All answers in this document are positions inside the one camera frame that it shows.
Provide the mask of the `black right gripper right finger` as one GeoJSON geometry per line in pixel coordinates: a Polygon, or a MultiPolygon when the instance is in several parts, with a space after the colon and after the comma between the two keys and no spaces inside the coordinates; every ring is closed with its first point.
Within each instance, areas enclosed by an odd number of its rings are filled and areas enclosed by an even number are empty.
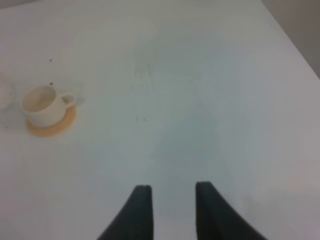
{"type": "Polygon", "coordinates": [[[195,185],[198,240],[264,240],[223,198],[209,181],[195,185]]]}

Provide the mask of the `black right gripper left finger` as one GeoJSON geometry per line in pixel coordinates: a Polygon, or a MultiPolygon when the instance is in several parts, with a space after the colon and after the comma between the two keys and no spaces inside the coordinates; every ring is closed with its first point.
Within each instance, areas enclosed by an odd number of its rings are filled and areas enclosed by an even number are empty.
{"type": "Polygon", "coordinates": [[[153,195],[149,185],[137,185],[126,203],[99,236],[100,240],[152,240],[153,195]]]}

